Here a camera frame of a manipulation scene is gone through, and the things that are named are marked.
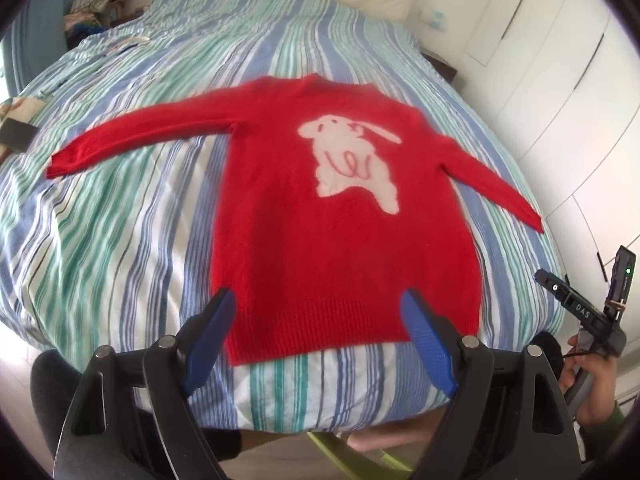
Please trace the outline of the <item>green sleeved right forearm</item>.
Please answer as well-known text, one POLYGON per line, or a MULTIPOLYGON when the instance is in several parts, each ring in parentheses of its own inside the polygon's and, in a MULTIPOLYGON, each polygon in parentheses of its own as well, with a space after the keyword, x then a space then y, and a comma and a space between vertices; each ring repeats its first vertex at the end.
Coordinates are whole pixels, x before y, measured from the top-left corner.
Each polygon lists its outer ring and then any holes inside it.
POLYGON ((587 462, 601 456, 616 440, 625 422, 625 415, 617 403, 608 419, 598 424, 580 426, 579 432, 584 442, 587 462))

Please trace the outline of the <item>person's right hand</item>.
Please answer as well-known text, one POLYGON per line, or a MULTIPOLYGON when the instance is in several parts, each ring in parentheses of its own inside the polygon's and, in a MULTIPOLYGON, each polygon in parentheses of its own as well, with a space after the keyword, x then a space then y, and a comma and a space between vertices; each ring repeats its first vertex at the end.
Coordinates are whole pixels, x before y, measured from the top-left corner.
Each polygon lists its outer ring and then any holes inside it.
POLYGON ((578 335, 571 336, 567 341, 572 348, 564 361, 559 386, 562 391, 565 391, 574 385, 576 366, 588 372, 593 378, 593 384, 590 393, 576 412, 576 420, 584 428, 601 426, 616 408, 617 360, 612 356, 604 358, 597 353, 574 356, 577 352, 577 341, 578 335))

